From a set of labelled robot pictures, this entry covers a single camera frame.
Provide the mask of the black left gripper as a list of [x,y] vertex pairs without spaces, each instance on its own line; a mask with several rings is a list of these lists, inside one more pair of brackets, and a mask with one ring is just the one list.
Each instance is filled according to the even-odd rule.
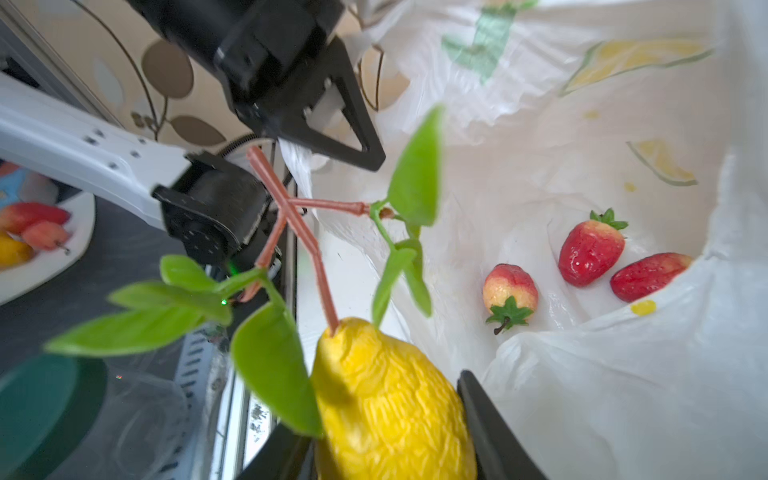
[[367,171],[386,154],[344,42],[340,1],[133,1],[161,37],[222,84],[253,132]]

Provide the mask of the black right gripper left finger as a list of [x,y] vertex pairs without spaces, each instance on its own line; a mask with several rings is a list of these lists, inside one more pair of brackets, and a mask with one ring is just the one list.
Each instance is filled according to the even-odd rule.
[[315,480],[315,442],[279,423],[237,480]]

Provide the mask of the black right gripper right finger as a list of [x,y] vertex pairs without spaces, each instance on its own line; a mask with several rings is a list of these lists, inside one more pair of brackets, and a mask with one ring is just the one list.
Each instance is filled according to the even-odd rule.
[[475,449],[477,479],[546,479],[471,371],[460,373],[457,393]]

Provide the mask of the yellow fake lemon with leaves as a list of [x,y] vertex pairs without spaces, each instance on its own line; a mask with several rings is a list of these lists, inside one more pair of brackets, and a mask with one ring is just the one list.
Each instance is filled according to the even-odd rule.
[[[143,353],[180,338],[208,321],[227,326],[232,305],[265,292],[267,302],[237,329],[230,352],[237,373],[292,432],[316,440],[322,479],[473,479],[477,475],[463,404],[452,384],[415,346],[382,332],[392,290],[404,279],[417,307],[432,311],[423,278],[420,231],[438,216],[442,110],[433,108],[401,154],[384,199],[371,203],[322,202],[291,196],[263,152],[248,153],[255,180],[278,208],[277,223],[255,265],[217,282],[190,258],[165,256],[157,281],[113,292],[121,307],[55,337],[50,353],[110,357]],[[376,226],[391,217],[407,238],[389,243],[371,316],[340,318],[305,208],[368,216]],[[267,266],[285,229],[308,251],[316,274],[326,330],[307,365],[293,315],[269,279]]]

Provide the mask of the white printed plastic bag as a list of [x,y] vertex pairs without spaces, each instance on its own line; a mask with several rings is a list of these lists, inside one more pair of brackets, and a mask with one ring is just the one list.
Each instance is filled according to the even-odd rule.
[[[551,479],[767,475],[767,5],[763,1],[402,1],[352,39],[385,164],[283,143],[300,191],[373,201],[434,105],[440,212],[421,235],[433,315],[392,300],[449,378],[474,372]],[[558,269],[608,208],[629,226],[586,287]],[[612,276],[665,252],[690,267],[634,302]],[[498,264],[534,280],[528,324],[495,335]]]

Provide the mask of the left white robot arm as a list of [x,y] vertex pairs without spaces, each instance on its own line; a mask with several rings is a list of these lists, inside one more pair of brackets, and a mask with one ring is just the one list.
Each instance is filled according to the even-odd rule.
[[[255,134],[368,171],[385,152],[343,41],[342,1],[136,1],[164,39],[221,83]],[[131,134],[9,76],[1,79],[1,156],[104,198],[183,242],[204,265],[250,246],[266,176],[208,152]]]

